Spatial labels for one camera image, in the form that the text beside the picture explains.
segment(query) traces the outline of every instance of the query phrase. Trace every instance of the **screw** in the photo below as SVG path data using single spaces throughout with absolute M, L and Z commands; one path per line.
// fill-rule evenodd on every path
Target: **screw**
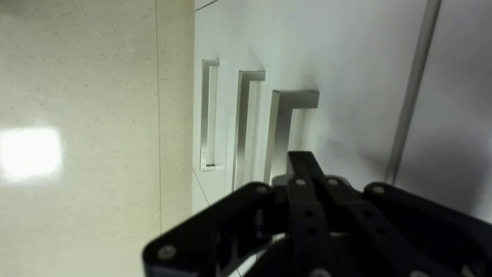
M 408 277 L 430 277 L 430 275 L 427 272 L 424 272 L 424 271 L 414 269 L 414 271 L 410 272 Z
M 175 246 L 171 244 L 165 244 L 162 246 L 161 249 L 158 249 L 156 255 L 161 258 L 161 260 L 168 260 L 175 255 Z
M 385 194 L 382 186 L 373 186 L 371 191 L 376 192 L 376 194 Z
M 298 184 L 298 186 L 305 186 L 305 181 L 304 181 L 302 178 L 296 178 L 296 180 L 294 180 L 294 184 Z
M 324 268 L 316 268 L 310 271 L 308 277 L 331 277 Z
M 256 192 L 258 192 L 258 194 L 265 194 L 267 191 L 265 191 L 264 186 L 258 186 L 258 188 L 256 188 Z
M 327 178 L 327 183 L 331 184 L 331 186 L 336 186 L 337 180 L 336 178 Z

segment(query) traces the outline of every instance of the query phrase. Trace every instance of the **door handle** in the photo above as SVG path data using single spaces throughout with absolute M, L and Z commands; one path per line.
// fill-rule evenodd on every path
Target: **door handle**
M 233 144 L 233 189 L 244 184 L 244 158 L 245 158 L 245 128 L 248 92 L 251 81 L 262 81 L 264 71 L 239 71 L 238 72 L 238 97 L 236 97 L 236 121 L 234 121 L 234 144 Z
M 201 171 L 214 168 L 214 103 L 216 103 L 216 68 L 218 60 L 201 61 L 201 131 L 199 160 Z
M 317 108 L 317 91 L 273 91 L 265 148 L 264 181 L 285 174 L 288 134 L 293 109 Z

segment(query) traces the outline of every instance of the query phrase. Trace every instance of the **recessed handle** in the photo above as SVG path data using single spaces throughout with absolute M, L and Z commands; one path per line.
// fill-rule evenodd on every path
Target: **recessed handle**
M 234 148 L 233 148 L 233 189 L 244 184 L 244 158 L 245 158 L 245 128 L 248 111 L 248 94 L 251 81 L 262 81 L 264 71 L 239 71 L 238 72 L 238 95 L 234 117 Z
M 214 168 L 214 103 L 218 60 L 201 61 L 201 131 L 199 131 L 199 158 L 201 171 Z
M 288 134 L 293 109 L 317 108 L 317 91 L 273 91 L 265 148 L 264 181 L 285 174 Z

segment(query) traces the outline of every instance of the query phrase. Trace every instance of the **cabinet handle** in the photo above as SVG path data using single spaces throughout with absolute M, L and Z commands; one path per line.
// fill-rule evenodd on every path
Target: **cabinet handle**
M 199 158 L 201 171 L 214 168 L 214 97 L 218 60 L 201 61 L 201 131 L 199 131 Z
M 234 121 L 234 144 L 233 144 L 233 188 L 244 184 L 244 152 L 245 152 L 245 128 L 248 109 L 248 86 L 250 81 L 262 81 L 264 71 L 239 71 L 238 74 L 238 97 L 236 97 L 236 121 Z
M 273 91 L 265 148 L 264 181 L 285 174 L 288 132 L 293 109 L 317 108 L 317 91 Z

